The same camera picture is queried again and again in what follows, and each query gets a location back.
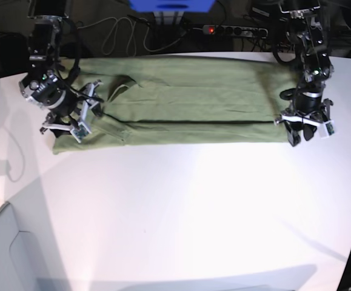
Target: green towel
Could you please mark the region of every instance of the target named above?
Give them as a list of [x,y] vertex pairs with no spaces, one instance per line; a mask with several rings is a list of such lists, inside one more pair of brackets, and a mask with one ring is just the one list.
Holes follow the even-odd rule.
[[[71,66],[72,60],[64,65]],[[273,120],[288,106],[279,93],[296,75],[278,64],[237,59],[159,56],[83,59],[79,89],[100,79],[104,116],[89,114],[93,134],[69,135],[53,151],[143,144],[286,142]]]

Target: cable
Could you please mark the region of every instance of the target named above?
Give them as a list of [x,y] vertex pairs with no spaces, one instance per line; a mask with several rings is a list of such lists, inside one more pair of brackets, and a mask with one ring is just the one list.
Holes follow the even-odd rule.
[[219,26],[220,25],[222,25],[226,20],[227,20],[227,17],[228,17],[228,15],[227,15],[227,12],[226,12],[226,8],[225,8],[225,6],[224,6],[224,4],[222,4],[222,2],[220,1],[220,0],[217,0],[217,3],[222,7],[222,9],[224,10],[224,19],[221,21],[221,23],[219,24]]
[[278,54],[278,46],[279,43],[276,43],[276,27],[272,27],[272,29],[270,29],[270,40],[271,40],[271,51],[273,54],[273,57],[276,59],[276,61],[281,64],[281,65],[285,65],[285,66],[289,66],[289,67],[294,67],[296,65],[298,65],[299,63],[301,63],[301,58],[300,58],[300,53],[299,53],[299,47],[296,46],[295,49],[295,58],[292,59],[291,61],[283,61],[279,54]]
[[121,5],[130,7],[130,4],[129,4],[129,3],[123,2],[122,0],[113,0],[113,1],[115,1],[116,3],[119,3],[119,4],[121,4]]
[[[148,20],[146,20],[146,18],[138,18],[138,19],[141,20],[141,21],[148,22]],[[115,18],[115,17],[104,18],[104,19],[102,19],[102,20],[100,20],[100,21],[98,21],[98,22],[95,22],[95,23],[93,23],[93,24],[86,25],[86,26],[82,26],[82,27],[78,27],[78,30],[86,29],[86,28],[89,28],[89,27],[93,27],[93,26],[95,26],[95,25],[97,25],[97,24],[100,24],[100,23],[102,23],[102,22],[104,22],[104,21],[107,21],[107,20],[114,20],[115,23],[114,23],[114,25],[112,26],[112,28],[110,29],[108,35],[105,37],[104,42],[102,43],[102,46],[101,46],[101,53],[102,53],[104,56],[110,56],[110,55],[113,53],[113,51],[115,50],[115,46],[116,46],[116,36],[117,36],[118,27],[119,27],[118,25],[119,25],[120,21],[126,20],[126,21],[128,21],[128,23],[129,23],[130,26],[131,26],[131,35],[130,35],[130,37],[129,37],[129,40],[128,40],[128,43],[127,43],[127,47],[126,47],[126,49],[125,49],[125,52],[126,52],[127,56],[136,56],[136,50],[137,50],[137,48],[136,48],[136,39],[135,39],[136,21],[135,21],[135,22],[132,22],[132,20],[131,20],[130,18],[128,18],[128,17],[121,17],[121,18],[119,18],[119,19],[117,19],[117,18]],[[183,38],[183,37],[186,35],[186,33],[187,33],[187,32],[184,33],[182,36],[180,36],[177,40],[175,40],[174,42],[172,42],[172,43],[169,44],[169,45],[166,45],[166,46],[164,46],[164,47],[157,48],[157,49],[150,49],[150,48],[148,48],[147,45],[145,44],[145,43],[146,43],[146,40],[147,40],[147,37],[148,37],[148,34],[149,34],[149,31],[150,31],[150,27],[147,26],[147,31],[145,32],[145,36],[144,36],[144,40],[143,40],[143,46],[144,46],[145,50],[147,50],[147,51],[150,52],[150,53],[160,52],[160,51],[162,51],[162,50],[165,50],[165,49],[167,49],[167,48],[169,48],[169,47],[175,45],[175,44],[178,43],[178,42],[181,40],[181,38]],[[113,44],[112,44],[111,49],[110,49],[109,51],[105,51],[105,46],[106,46],[108,40],[110,39],[110,37],[112,36],[112,33],[113,33]],[[133,53],[130,55],[130,54],[129,54],[129,51],[130,51],[130,45],[131,45],[131,43],[133,43],[134,49],[133,49]]]
[[255,24],[257,28],[260,28],[260,24],[252,16],[245,14],[242,16],[242,18],[246,21],[249,21],[249,22]]
[[24,171],[25,171],[25,155],[24,155],[24,152],[23,152],[23,149],[22,147],[20,146],[18,140],[13,136],[13,134],[4,126],[2,126],[2,128],[8,133],[8,136],[11,138],[11,140],[13,141],[13,143],[16,145],[16,147],[18,148],[19,150],[19,154],[21,156],[21,159],[22,159],[22,168],[21,168],[21,172],[19,174],[19,176],[16,178],[16,179],[13,179],[11,177],[11,174],[9,172],[9,169],[6,169],[6,175],[8,177],[8,179],[12,182],[12,183],[16,183],[18,182],[24,175]]
[[76,58],[75,58],[72,69],[69,71],[69,75],[68,75],[67,79],[64,79],[61,76],[61,72],[58,69],[58,65],[59,65],[58,64],[58,56],[59,56],[59,45],[60,45],[60,42],[58,42],[56,44],[56,47],[55,47],[55,57],[54,57],[54,67],[55,67],[55,72],[57,74],[57,77],[61,80],[61,82],[63,83],[63,85],[66,88],[68,88],[71,92],[75,93],[76,95],[81,96],[84,99],[92,99],[92,100],[95,100],[98,102],[104,102],[104,100],[102,100],[101,98],[90,97],[90,96],[84,94],[83,92],[80,92],[80,91],[74,89],[71,86],[71,83],[74,81],[74,79],[76,77],[76,76],[74,76],[74,74],[79,73],[79,60],[81,58],[81,38],[79,37],[78,29],[76,28],[75,23],[73,21],[67,21],[67,23],[70,25],[70,28],[72,30],[74,30],[74,34],[76,37],[76,42],[77,42],[77,44],[76,44],[77,45]]
[[254,0],[256,4],[260,5],[278,5],[283,2],[283,0]]
[[254,43],[254,45],[253,45],[253,47],[252,47],[252,49],[251,49],[251,52],[253,52],[253,51],[255,50],[256,46],[258,46],[258,47],[261,49],[261,51],[262,51],[262,47],[260,46],[259,41],[260,41],[260,36],[258,36],[258,37],[255,39],[255,43]]
[[79,37],[78,29],[76,24],[71,20],[71,19],[65,19],[64,20],[69,26],[70,26],[70,31],[74,34],[74,37],[76,39],[76,52],[75,52],[75,60],[73,67],[69,71],[69,75],[66,80],[64,80],[68,85],[71,85],[74,80],[77,78],[79,74],[79,60],[81,59],[81,52],[82,52],[82,47],[81,47],[81,38]]
[[[109,31],[108,35],[105,37],[104,41],[102,42],[102,45],[101,45],[101,53],[104,55],[104,56],[110,56],[113,51],[115,50],[115,46],[116,46],[116,37],[117,37],[117,31],[119,29],[119,22],[122,21],[122,20],[126,20],[130,26],[131,26],[131,35],[128,39],[128,43],[127,43],[127,47],[125,48],[125,52],[127,54],[127,56],[136,56],[136,39],[135,39],[135,27],[136,27],[136,22],[132,22],[131,19],[129,19],[128,17],[122,17],[122,18],[115,18],[115,17],[108,17],[108,18],[104,18],[98,22],[95,22],[93,24],[90,24],[90,25],[87,25],[87,26],[82,26],[82,27],[78,27],[78,30],[80,29],[85,29],[85,28],[89,28],[89,27],[93,27],[97,24],[100,24],[100,23],[103,23],[104,21],[107,21],[107,20],[114,20],[115,23],[114,25],[112,26],[111,30]],[[108,40],[110,39],[110,37],[112,36],[112,33],[114,32],[114,35],[113,35],[113,45],[111,46],[111,49],[109,51],[105,51],[105,46],[108,42]],[[130,55],[129,54],[129,51],[130,51],[130,45],[131,43],[133,42],[133,46],[134,46],[134,49],[133,49],[133,54]]]

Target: black cable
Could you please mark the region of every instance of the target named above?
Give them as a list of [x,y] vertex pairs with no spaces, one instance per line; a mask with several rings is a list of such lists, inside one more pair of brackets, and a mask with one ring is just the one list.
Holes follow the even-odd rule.
[[6,175],[8,177],[8,179],[12,182],[12,183],[16,183],[18,182],[24,175],[24,171],[25,171],[25,155],[24,155],[24,152],[23,152],[23,149],[22,147],[20,146],[18,140],[14,137],[14,135],[4,126],[2,126],[2,128],[8,133],[8,136],[11,138],[11,140],[13,141],[13,143],[15,144],[15,146],[18,148],[19,150],[19,154],[21,156],[21,159],[22,159],[22,168],[21,168],[21,172],[19,174],[19,176],[16,178],[16,179],[13,179],[11,177],[11,174],[9,172],[8,169],[6,169]]
[[[304,73],[302,74],[302,77],[299,79],[298,83],[296,84],[296,87],[295,87],[295,90],[294,90],[294,93],[292,95],[292,109],[294,111],[295,114],[301,116],[303,118],[303,115],[300,114],[297,110],[296,110],[296,106],[295,106],[295,101],[296,101],[296,96],[298,93],[305,93],[307,90],[306,89],[299,89],[300,85],[302,84],[304,80]],[[292,89],[288,89],[288,90],[285,90],[283,92],[281,92],[280,94],[284,94],[284,92],[288,92],[288,91],[292,91]]]
[[255,24],[257,28],[260,28],[260,24],[252,16],[245,14],[242,16],[242,18],[248,22]]
[[260,5],[278,5],[283,2],[283,0],[253,0],[254,3]]
[[64,19],[64,21],[70,26],[70,31],[74,34],[76,39],[76,53],[75,53],[75,60],[72,69],[69,71],[69,75],[66,80],[64,80],[67,84],[71,85],[74,80],[77,78],[79,74],[79,60],[81,59],[81,38],[79,37],[79,32],[77,29],[76,24],[70,18]]
[[78,33],[78,29],[75,26],[75,23],[70,20],[70,19],[66,19],[66,23],[69,24],[70,28],[73,30],[73,33],[75,34],[76,37],[76,42],[77,42],[77,51],[76,51],[76,58],[73,64],[73,68],[69,71],[69,75],[66,79],[64,79],[61,76],[61,72],[58,69],[58,56],[59,56],[59,45],[60,45],[60,41],[58,41],[58,43],[56,44],[55,47],[55,55],[54,55],[54,66],[55,66],[55,71],[57,74],[57,77],[61,80],[61,82],[63,83],[63,85],[68,88],[71,92],[75,93],[78,96],[82,96],[85,99],[92,99],[98,102],[104,102],[104,100],[102,100],[101,98],[96,98],[96,97],[90,97],[86,94],[84,94],[83,92],[80,92],[76,89],[74,89],[71,84],[74,81],[74,77],[76,78],[76,74],[79,73],[79,60],[81,59],[81,38],[79,37],[79,33]]
[[119,3],[119,4],[121,4],[121,5],[124,5],[124,6],[127,6],[127,7],[130,8],[130,3],[129,3],[129,1],[128,1],[128,3],[123,2],[122,0],[114,0],[114,1],[117,2],[117,3]]
[[220,26],[227,20],[228,16],[227,16],[227,12],[226,12],[226,8],[225,8],[224,4],[222,4],[222,2],[220,0],[217,0],[217,3],[222,7],[222,10],[224,11],[224,19],[221,21],[220,24],[218,24]]
[[265,40],[265,39],[263,39],[263,41],[262,41],[262,50],[263,50],[264,52],[267,51],[267,43],[266,43],[266,40]]
[[278,54],[278,45],[276,43],[276,25],[272,26],[272,28],[270,29],[270,40],[271,40],[271,51],[273,54],[273,57],[276,59],[276,61],[281,64],[281,65],[285,65],[285,66],[296,66],[297,64],[299,64],[301,62],[301,58],[300,58],[300,53],[299,53],[299,49],[298,49],[298,45],[295,46],[295,58],[292,59],[291,61],[283,61],[279,54]]
[[258,41],[256,40],[255,43],[253,44],[252,49],[250,50],[251,52],[253,52],[255,50],[257,44],[258,44]]

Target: black wire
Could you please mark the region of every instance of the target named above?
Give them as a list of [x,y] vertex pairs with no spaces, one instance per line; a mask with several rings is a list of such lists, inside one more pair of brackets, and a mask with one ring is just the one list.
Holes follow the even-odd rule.
[[266,40],[265,40],[265,39],[263,39],[263,41],[262,41],[262,50],[263,50],[264,52],[267,51],[267,43],[266,43]]
[[251,52],[253,52],[254,50],[255,50],[255,48],[256,48],[256,45],[258,44],[258,42],[257,41],[255,41],[255,43],[254,43],[254,45],[253,45],[253,47],[252,47],[252,49],[250,50]]
[[85,26],[85,24],[84,24],[83,21],[79,20],[79,21],[76,22],[76,26],[77,26],[77,27],[81,27],[81,26]]
[[298,83],[297,83],[297,85],[296,85],[296,88],[295,88],[295,91],[294,91],[294,95],[292,96],[292,108],[293,108],[294,112],[295,112],[296,114],[298,114],[299,116],[302,116],[302,118],[303,118],[303,115],[300,114],[300,113],[296,110],[295,101],[296,101],[296,95],[298,94],[299,87],[300,87],[300,85],[302,84],[303,80],[304,80],[304,73],[302,74],[301,79],[298,81]]
[[226,8],[225,8],[224,4],[222,4],[222,2],[220,0],[217,0],[217,3],[222,7],[222,10],[224,11],[224,19],[219,24],[219,25],[222,25],[227,20],[228,16],[227,16],[227,12],[226,12]]
[[117,3],[119,3],[119,4],[121,4],[121,5],[128,6],[128,7],[130,8],[130,3],[129,3],[129,1],[128,1],[128,3],[123,2],[122,0],[114,0],[114,1],[117,2]]
[[254,3],[259,5],[278,5],[283,2],[283,0],[253,0]]
[[76,42],[77,42],[77,44],[76,44],[77,45],[76,58],[75,58],[75,61],[73,64],[73,68],[69,71],[69,75],[68,75],[67,79],[62,78],[61,72],[58,69],[58,65],[59,65],[58,64],[58,56],[59,56],[59,45],[60,45],[60,42],[58,42],[56,47],[55,47],[55,57],[54,57],[54,66],[55,66],[55,71],[56,71],[57,77],[61,80],[61,82],[63,83],[63,85],[65,87],[67,87],[71,92],[76,93],[76,95],[81,96],[85,99],[92,99],[92,100],[95,100],[98,102],[104,102],[104,100],[102,100],[101,98],[90,97],[90,96],[84,94],[83,92],[80,92],[80,91],[74,89],[71,86],[70,82],[74,81],[74,80],[72,80],[72,76],[73,76],[72,71],[73,70],[79,71],[79,60],[81,59],[81,38],[79,37],[78,29],[75,26],[75,23],[70,19],[65,19],[65,20],[66,20],[66,23],[69,24],[70,28],[73,30],[73,33],[76,36]]
[[252,16],[245,14],[242,16],[242,18],[248,22],[255,24],[257,28],[260,28],[260,24],[258,24],[258,22]]
[[273,27],[270,30],[270,40],[271,40],[271,51],[273,54],[273,57],[276,59],[276,61],[284,66],[288,66],[288,67],[294,67],[296,65],[298,65],[299,63],[301,63],[301,58],[300,58],[300,54],[299,52],[297,52],[297,50],[299,49],[298,46],[295,47],[295,58],[290,60],[290,61],[283,61],[278,52],[278,48],[280,47],[280,43],[276,43],[276,27]]

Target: power cord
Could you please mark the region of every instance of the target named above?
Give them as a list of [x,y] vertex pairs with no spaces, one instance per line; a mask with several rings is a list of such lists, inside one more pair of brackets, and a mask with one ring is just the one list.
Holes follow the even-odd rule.
[[217,0],[217,3],[222,7],[222,10],[224,12],[224,19],[219,24],[219,25],[222,25],[227,20],[228,15],[227,15],[226,8],[225,8],[224,4],[220,0]]
[[[185,35],[187,32],[185,32],[183,35],[181,35],[178,39],[176,39],[175,41],[173,41],[172,43],[165,45],[164,47],[161,48],[156,48],[156,49],[150,49],[147,47],[146,45],[146,41],[147,41],[147,37],[149,35],[149,31],[150,31],[150,26],[148,25],[148,20],[146,20],[146,18],[137,18],[139,21],[141,21],[141,23],[144,23],[147,25],[147,31],[145,32],[145,36],[144,36],[144,40],[143,40],[143,46],[145,48],[145,50],[147,50],[150,53],[157,53],[157,52],[161,52],[173,45],[175,45],[176,43],[178,43]],[[136,28],[136,23],[137,21],[132,21],[129,17],[121,17],[121,18],[115,18],[115,17],[108,17],[108,18],[104,18],[98,22],[95,22],[93,24],[90,25],[86,25],[86,26],[82,26],[82,27],[78,27],[78,30],[82,30],[82,29],[86,29],[89,27],[93,27],[97,24],[100,24],[104,21],[108,21],[108,20],[114,20],[115,23],[113,24],[113,26],[111,27],[108,35],[105,37],[104,41],[102,42],[102,46],[101,46],[101,53],[104,56],[110,56],[114,51],[115,51],[115,46],[116,46],[116,37],[117,37],[117,32],[118,32],[118,28],[119,28],[119,23],[122,20],[127,21],[127,23],[130,24],[130,28],[131,28],[131,34],[127,43],[127,47],[125,48],[125,53],[127,56],[136,56],[136,38],[135,38],[135,28]],[[105,46],[107,45],[109,39],[111,38],[113,34],[113,44],[111,46],[111,49],[106,51],[105,50]],[[130,54],[130,46],[133,43],[133,50],[132,50],[132,54]]]

